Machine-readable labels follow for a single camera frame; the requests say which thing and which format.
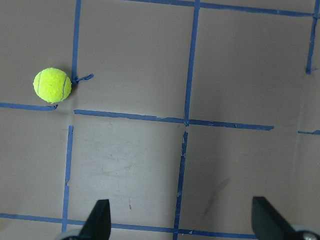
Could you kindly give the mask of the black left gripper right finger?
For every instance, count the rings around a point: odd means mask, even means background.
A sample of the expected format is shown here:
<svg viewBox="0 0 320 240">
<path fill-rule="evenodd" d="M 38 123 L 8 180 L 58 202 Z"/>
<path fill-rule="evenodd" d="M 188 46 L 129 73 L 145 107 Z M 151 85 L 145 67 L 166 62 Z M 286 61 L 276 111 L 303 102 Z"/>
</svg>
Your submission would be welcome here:
<svg viewBox="0 0 320 240">
<path fill-rule="evenodd" d="M 258 240 L 304 239 L 263 196 L 252 198 L 251 227 Z"/>
</svg>

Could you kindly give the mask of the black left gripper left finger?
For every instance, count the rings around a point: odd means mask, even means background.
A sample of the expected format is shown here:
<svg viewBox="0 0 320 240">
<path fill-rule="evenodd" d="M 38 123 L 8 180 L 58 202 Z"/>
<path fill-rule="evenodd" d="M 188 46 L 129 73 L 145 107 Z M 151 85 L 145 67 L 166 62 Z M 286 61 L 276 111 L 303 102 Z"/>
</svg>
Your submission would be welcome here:
<svg viewBox="0 0 320 240">
<path fill-rule="evenodd" d="M 111 212 L 108 199 L 100 199 L 94 205 L 82 227 L 80 240 L 108 240 L 111 235 Z"/>
</svg>

